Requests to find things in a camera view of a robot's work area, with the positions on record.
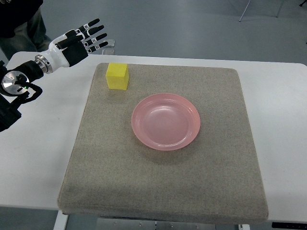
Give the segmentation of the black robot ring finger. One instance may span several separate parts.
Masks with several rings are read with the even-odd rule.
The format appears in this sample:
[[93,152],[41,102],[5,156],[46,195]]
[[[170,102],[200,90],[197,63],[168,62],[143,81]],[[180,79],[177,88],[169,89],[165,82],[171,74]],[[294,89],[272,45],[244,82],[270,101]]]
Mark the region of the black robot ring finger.
[[103,34],[101,34],[101,35],[99,35],[97,37],[94,37],[94,38],[91,38],[91,39],[89,39],[87,41],[84,41],[83,45],[84,46],[90,46],[90,45],[94,44],[95,42],[105,38],[106,36],[107,36],[107,33],[103,33]]

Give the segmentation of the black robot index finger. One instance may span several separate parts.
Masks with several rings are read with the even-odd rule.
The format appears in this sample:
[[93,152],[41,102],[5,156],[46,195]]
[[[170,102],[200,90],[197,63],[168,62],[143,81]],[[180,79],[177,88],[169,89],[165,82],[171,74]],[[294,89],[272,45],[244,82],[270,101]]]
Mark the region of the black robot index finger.
[[78,29],[76,29],[77,32],[84,32],[86,30],[89,30],[90,27],[92,27],[93,25],[97,24],[98,22],[100,22],[100,19],[94,19],[84,25],[82,25],[81,27],[79,27]]

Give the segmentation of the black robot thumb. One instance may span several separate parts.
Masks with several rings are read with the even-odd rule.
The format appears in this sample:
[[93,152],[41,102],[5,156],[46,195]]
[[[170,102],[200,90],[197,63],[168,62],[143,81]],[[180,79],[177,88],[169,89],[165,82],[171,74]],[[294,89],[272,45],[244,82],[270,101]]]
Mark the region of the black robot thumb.
[[58,49],[65,49],[75,43],[82,41],[82,39],[83,39],[82,35],[71,36],[60,42],[57,42],[55,45]]

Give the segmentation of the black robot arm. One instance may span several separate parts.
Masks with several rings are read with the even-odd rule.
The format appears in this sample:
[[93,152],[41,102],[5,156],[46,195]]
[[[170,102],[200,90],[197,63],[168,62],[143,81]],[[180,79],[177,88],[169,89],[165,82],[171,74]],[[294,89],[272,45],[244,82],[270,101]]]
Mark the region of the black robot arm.
[[0,63],[1,131],[21,118],[22,114],[18,111],[20,105],[34,101],[42,94],[43,90],[33,84],[35,80],[59,68],[72,67],[108,44],[104,40],[106,33],[95,35],[104,28],[103,25],[97,25],[99,21],[95,19],[57,37],[34,60],[12,70],[6,69],[3,61]]

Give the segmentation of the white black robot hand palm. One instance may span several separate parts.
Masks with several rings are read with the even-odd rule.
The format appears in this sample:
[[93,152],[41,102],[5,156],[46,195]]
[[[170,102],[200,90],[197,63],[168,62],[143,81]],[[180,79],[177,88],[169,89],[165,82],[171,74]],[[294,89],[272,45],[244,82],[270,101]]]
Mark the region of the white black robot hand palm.
[[[65,49],[58,49],[56,43],[68,37],[82,35],[82,41],[75,43]],[[35,56],[35,63],[42,69],[43,73],[53,73],[57,69],[64,67],[72,67],[86,57],[88,53],[83,45],[83,40],[88,36],[84,36],[82,32],[70,30],[65,34],[55,38],[48,46],[48,49]]]

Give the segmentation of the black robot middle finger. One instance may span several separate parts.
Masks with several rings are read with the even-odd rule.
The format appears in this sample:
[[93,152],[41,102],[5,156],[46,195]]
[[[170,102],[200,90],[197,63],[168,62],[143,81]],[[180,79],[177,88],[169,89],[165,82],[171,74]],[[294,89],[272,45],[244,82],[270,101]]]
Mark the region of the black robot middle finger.
[[83,35],[84,36],[92,36],[92,35],[96,34],[97,32],[101,31],[102,29],[104,29],[103,25],[100,25],[98,27],[93,27],[93,28],[90,28],[90,29],[84,31]]

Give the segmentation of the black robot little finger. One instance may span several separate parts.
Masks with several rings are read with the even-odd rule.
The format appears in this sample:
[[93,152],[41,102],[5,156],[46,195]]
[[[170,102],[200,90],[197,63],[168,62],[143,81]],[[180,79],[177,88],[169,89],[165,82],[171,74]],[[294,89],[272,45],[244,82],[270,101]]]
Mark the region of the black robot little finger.
[[103,48],[107,45],[108,45],[108,41],[104,41],[104,42],[102,42],[98,45],[91,46],[87,49],[87,53],[93,53],[93,52],[95,52],[95,51],[97,51],[97,50],[99,50],[99,49],[101,49],[101,48]]

